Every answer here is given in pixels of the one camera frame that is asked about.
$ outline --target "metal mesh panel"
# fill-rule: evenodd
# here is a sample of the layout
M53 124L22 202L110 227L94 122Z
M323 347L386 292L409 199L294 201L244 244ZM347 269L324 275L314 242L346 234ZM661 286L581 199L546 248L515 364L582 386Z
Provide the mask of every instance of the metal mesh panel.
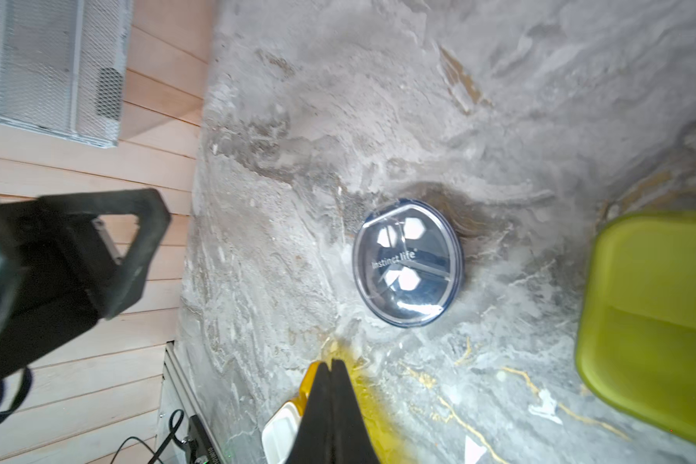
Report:
M130 0L0 0L0 123L119 137Z

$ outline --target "yellow object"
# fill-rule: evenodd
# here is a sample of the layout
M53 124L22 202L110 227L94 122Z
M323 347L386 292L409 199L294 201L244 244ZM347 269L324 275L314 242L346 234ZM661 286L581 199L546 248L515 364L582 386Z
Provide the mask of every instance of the yellow object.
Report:
M306 409L306 400L309 399L309 392L312 391L312 384L315 382L317 368L320 366L320 361L315 361L306 370L306 374L299 385L299 394L291 402L297 407L300 416L304 416Z
M603 229L575 358L604 401L696 443L696 212Z

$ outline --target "food container lid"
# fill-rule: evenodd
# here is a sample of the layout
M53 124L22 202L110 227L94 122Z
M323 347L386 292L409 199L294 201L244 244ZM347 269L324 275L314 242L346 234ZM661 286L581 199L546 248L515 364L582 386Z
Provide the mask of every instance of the food container lid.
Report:
M459 291L462 246L440 212L400 199L371 213L358 231L353 276L377 316L401 328L425 325L446 311Z

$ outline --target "black plastic handle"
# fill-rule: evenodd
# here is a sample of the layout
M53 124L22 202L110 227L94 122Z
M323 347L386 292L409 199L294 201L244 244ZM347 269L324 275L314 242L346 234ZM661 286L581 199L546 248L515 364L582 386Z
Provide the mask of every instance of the black plastic handle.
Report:
M111 319L139 301L150 262L170 224L155 189L51 195L38 199L56 225L57 245L83 283L99 317ZM93 223L100 215L135 215L139 230L120 264Z

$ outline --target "wooden wall panel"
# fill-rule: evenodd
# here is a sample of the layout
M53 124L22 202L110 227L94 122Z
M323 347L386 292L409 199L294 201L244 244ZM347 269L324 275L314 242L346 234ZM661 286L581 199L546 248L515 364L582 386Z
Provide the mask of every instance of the wooden wall panel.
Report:
M126 70L124 101L165 114L187 123L201 125L203 100L195 95Z
M0 195L0 203L15 203L17 201L33 200L33 197L19 197L18 195Z
M136 0L134 26L174 47L208 61L212 47L214 1Z
M162 376L13 413L0 426L0 458L156 410Z
M137 27L131 28L126 66L142 76L204 97L206 63Z
M101 456L103 457L101 459L105 459L105 456L115 453L121 442L127 437L134 435L145 440L145 437L154 436L157 420L157 410L145 412L119 422L95 428L89 432L80 433L65 440L56 441L26 453L18 454L14 457L0 460L0 464L78 464L79 462L88 462ZM153 442L154 438L147 440L148 444L149 441ZM132 448L134 443L136 442L128 442L125 450ZM149 457L134 461L133 464L147 462L151 456L149 451L145 450L145 452ZM100 460L103 464L110 461L110 457L105 462ZM119 462L123 461L117 459L113 464L119 464Z
M33 384L19 411L158 376L164 357L165 345L157 345L33 369ZM3 408L19 385L20 373L8 377Z
M124 314L180 307L181 279L147 281L142 298Z
M162 345L175 338L178 310L122 313L31 363L31 367Z
M180 145L191 145L191 136ZM54 136L16 131L4 125L0 125L0 159L184 191L191 191L196 168L196 162L189 157L134 143L119 142L118 148L96 148L67 143Z
M197 125L124 103L121 140L195 158L199 149L199 131Z
M136 444L131 445L128 448L122 449L121 452L119 452L119 455L116 456L116 460L113 461L113 464L144 464L145 462L149 461L150 458L152 458L150 450L142 446L142 444L136 440L132 442ZM154 438L145 440L145 443L147 443L147 446L149 446L151 449L155 449ZM112 459L113 453L107 454L102 458L96 459L90 462L89 464L111 464Z
M46 168L27 162L0 160L0 194L38 197L79 191L133 190L148 185L82 172ZM157 188L171 213L191 211L191 192Z
M122 255L126 254L128 245L116 245ZM155 252L147 274L147 280L168 280L183 276L183 258L186 256L185 246L160 246Z
M104 215L100 218L105 223L106 231L113 239L113 243L130 244L132 242L138 229L136 216ZM190 216L171 215L170 225L167 226L165 236L162 238L162 245L186 245L190 220Z

